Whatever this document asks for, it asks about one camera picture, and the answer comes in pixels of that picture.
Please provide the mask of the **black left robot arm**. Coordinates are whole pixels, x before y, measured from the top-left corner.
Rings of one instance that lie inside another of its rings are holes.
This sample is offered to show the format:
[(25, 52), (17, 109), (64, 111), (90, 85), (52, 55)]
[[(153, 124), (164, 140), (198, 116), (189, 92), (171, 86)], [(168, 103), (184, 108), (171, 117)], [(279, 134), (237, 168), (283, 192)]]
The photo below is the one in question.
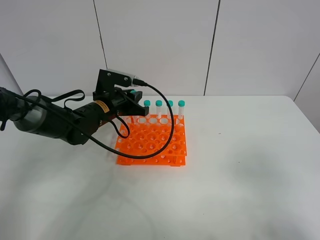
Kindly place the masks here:
[(82, 90), (74, 90), (55, 98), (41, 95), (33, 89), (23, 96), (0, 89), (0, 129), (7, 121), (22, 131), (52, 139), (61, 139), (71, 145), (83, 145), (99, 127), (112, 123), (120, 116), (142, 116), (149, 114), (149, 107), (139, 105), (143, 93), (130, 92), (117, 87), (113, 94), (103, 90), (93, 93), (93, 101), (77, 109), (60, 107), (58, 101), (82, 101), (74, 97)]

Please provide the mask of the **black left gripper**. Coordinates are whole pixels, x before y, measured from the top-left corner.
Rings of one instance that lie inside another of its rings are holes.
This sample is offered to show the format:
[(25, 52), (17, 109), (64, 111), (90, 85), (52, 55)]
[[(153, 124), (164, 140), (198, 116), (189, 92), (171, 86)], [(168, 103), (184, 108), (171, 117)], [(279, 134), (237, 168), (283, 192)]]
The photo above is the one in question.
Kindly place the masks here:
[(111, 96), (108, 92), (92, 93), (93, 102), (98, 105), (104, 118), (115, 118), (116, 116), (142, 116), (148, 114), (148, 109), (138, 104), (143, 97), (142, 91), (131, 93), (134, 89), (121, 89), (120, 93), (115, 91)]

